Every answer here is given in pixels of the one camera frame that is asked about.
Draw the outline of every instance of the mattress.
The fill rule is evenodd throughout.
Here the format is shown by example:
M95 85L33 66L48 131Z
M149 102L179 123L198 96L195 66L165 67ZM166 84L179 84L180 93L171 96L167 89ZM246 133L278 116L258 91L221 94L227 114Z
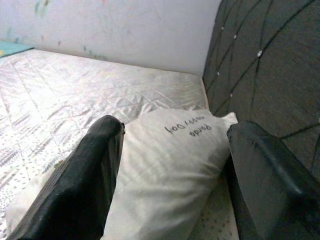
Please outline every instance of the mattress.
M109 114L126 124L160 108L208 108L201 78L36 49L2 58L0 240L7 237L5 209L13 196L68 156L95 120ZM225 239L237 239L228 191L221 192L214 197L224 203L221 226L227 234L235 229ZM203 226L192 239L200 238Z

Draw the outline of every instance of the white wall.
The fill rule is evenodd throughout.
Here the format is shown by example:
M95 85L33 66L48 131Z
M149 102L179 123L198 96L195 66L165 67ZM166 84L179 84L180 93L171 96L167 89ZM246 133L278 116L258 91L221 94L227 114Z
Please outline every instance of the white wall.
M220 0L0 0L0 40L202 76Z

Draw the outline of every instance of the dark gray upholstered headboard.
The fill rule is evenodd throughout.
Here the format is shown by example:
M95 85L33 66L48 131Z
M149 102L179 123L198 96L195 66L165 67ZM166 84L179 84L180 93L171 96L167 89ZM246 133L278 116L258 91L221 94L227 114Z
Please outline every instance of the dark gray upholstered headboard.
M259 124L320 182L320 0L223 0L203 80L214 115ZM257 239L229 180L240 237Z

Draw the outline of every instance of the pillow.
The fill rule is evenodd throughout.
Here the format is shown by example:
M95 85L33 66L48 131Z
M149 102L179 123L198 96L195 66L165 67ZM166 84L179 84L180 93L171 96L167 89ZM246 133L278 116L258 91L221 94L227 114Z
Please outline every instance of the pillow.
M102 240L184 240L230 155L234 113L156 110L126 125Z

